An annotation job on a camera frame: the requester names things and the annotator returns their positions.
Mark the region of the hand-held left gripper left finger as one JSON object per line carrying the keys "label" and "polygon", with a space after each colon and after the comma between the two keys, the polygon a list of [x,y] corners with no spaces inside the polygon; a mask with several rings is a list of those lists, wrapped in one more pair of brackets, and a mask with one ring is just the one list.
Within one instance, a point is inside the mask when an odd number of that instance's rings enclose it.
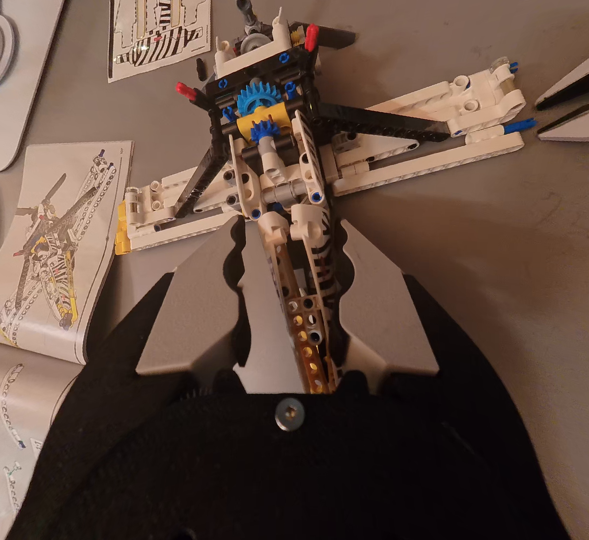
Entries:
{"label": "hand-held left gripper left finger", "polygon": [[251,328],[239,282],[245,220],[232,216],[178,266],[142,355],[139,375],[188,372],[213,381],[221,369],[245,367]]}

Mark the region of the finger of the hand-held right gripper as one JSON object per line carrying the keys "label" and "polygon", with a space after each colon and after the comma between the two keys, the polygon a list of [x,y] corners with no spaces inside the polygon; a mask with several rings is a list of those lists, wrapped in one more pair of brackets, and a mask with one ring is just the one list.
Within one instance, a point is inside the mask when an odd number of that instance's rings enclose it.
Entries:
{"label": "finger of the hand-held right gripper", "polygon": [[588,58],[557,81],[536,100],[536,110],[545,110],[588,94]]}
{"label": "finger of the hand-held right gripper", "polygon": [[541,140],[588,141],[588,105],[584,105],[543,126],[537,132]]}

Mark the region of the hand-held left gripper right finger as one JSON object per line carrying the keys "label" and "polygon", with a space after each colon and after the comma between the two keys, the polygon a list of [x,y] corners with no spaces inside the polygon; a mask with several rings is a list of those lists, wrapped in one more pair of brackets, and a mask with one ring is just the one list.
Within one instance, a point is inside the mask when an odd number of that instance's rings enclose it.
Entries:
{"label": "hand-held left gripper right finger", "polygon": [[335,226],[331,357],[379,393],[393,374],[434,376],[430,342],[400,268],[346,220]]}

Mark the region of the zebra striped lego plane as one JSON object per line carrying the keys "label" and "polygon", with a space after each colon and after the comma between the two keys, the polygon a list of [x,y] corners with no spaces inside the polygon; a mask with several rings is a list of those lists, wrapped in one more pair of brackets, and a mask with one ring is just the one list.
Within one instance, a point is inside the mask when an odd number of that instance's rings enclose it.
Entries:
{"label": "zebra striped lego plane", "polygon": [[[295,392],[333,393],[343,377],[332,359],[336,297],[336,197],[329,182],[504,134],[526,105],[508,58],[368,109],[320,100],[319,48],[354,43],[350,31],[289,23],[279,11],[261,22],[251,0],[235,0],[244,35],[216,39],[215,70],[202,90],[176,91],[209,116],[211,144],[195,168],[129,186],[118,208],[115,254],[215,232],[245,220],[247,316],[263,335],[280,306]],[[245,368],[282,359],[286,345],[250,349]]]}

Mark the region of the open instruction booklet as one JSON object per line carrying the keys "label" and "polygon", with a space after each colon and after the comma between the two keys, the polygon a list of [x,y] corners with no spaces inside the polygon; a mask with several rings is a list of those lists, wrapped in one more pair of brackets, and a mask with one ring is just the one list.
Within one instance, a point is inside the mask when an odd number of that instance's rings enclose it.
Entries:
{"label": "open instruction booklet", "polygon": [[1,246],[1,538],[86,362],[132,141],[32,145]]}

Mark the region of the silver monitor stand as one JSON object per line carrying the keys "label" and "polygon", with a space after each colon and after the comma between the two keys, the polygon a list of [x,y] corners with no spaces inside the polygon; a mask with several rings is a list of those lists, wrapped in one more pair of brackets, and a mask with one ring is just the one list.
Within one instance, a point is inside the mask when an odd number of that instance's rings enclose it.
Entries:
{"label": "silver monitor stand", "polygon": [[1,0],[1,170],[17,156],[65,0]]}

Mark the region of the zebra sticker sheet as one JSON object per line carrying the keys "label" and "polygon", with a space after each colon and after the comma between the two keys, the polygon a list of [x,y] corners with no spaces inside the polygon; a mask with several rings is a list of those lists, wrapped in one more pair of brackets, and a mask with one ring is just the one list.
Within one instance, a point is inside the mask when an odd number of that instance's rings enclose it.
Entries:
{"label": "zebra sticker sheet", "polygon": [[211,50],[211,0],[110,0],[108,82]]}

